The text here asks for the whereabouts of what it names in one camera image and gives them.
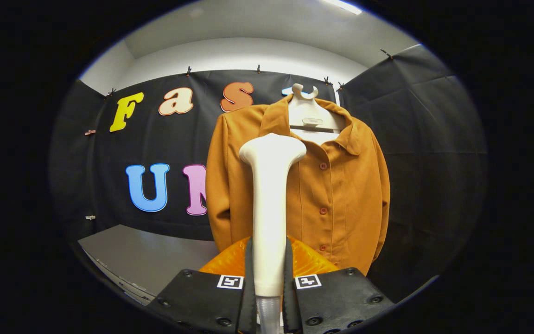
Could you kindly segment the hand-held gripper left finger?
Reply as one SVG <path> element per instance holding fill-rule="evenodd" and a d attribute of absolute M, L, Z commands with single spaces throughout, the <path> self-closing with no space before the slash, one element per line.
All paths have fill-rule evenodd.
<path fill-rule="evenodd" d="M 176 334 L 256 334 L 253 239 L 242 250 L 243 275 L 181 270 L 146 306 Z"/>

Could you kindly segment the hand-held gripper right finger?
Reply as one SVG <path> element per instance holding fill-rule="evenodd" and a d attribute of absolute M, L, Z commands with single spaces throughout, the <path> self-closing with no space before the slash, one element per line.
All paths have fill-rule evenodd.
<path fill-rule="evenodd" d="M 286 334 L 349 334 L 369 325 L 394 303 L 356 268 L 326 273 L 294 273 L 305 254 L 286 241 L 283 331 Z"/>

